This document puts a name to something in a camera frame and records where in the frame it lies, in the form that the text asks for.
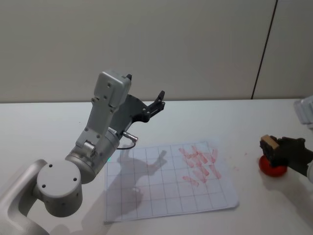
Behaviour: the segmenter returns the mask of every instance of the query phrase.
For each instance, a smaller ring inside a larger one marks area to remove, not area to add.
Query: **red object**
[[[264,155],[259,160],[259,168],[264,174],[271,177],[280,177],[287,172],[287,167],[285,165],[271,167]]]

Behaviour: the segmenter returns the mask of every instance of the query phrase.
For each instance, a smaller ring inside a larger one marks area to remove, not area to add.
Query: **wooden block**
[[[267,144],[269,144],[273,149],[276,149],[279,147],[278,143],[275,142],[269,135],[265,135],[261,137],[261,140],[265,141]]]

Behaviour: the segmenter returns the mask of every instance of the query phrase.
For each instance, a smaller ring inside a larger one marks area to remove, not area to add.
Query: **white table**
[[[139,146],[218,137],[240,205],[234,210],[145,219],[103,226],[104,174],[83,186],[83,204],[68,218],[56,218],[36,202],[29,217],[52,235],[311,235],[313,185],[289,169],[285,177],[264,176],[258,168],[260,137],[313,135],[293,110],[294,100],[171,101],[147,124],[130,132]],[[85,127],[90,103],[0,105],[0,186],[26,162],[63,159]]]

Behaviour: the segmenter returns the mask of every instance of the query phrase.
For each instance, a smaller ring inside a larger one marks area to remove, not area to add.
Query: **grid paper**
[[[105,169],[106,222],[238,205],[214,141],[116,150]]]

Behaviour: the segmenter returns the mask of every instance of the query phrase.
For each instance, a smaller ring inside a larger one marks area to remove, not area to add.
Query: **wall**
[[[0,102],[90,100],[99,72],[149,100],[250,98],[275,0],[1,0]]]
[[[313,95],[313,1],[280,0],[254,98]]]

